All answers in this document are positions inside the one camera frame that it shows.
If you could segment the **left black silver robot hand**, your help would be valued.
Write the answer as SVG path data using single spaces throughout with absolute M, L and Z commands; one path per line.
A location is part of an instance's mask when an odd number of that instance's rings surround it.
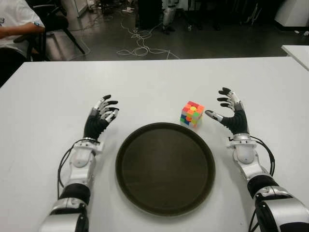
M 84 126 L 83 138 L 98 140 L 119 113 L 119 108 L 114 107 L 118 101 L 110 100 L 111 95 L 101 97 L 91 108 Z

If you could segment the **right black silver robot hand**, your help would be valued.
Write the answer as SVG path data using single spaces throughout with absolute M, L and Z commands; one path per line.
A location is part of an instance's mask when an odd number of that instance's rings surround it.
M 212 110 L 206 110 L 205 114 L 228 128 L 233 135 L 243 133 L 249 134 L 246 113 L 243 103 L 237 94 L 227 87 L 222 87 L 218 93 L 225 96 L 217 98 L 217 101 L 220 102 L 220 106 L 232 110 L 234 113 L 233 116 L 223 116 Z

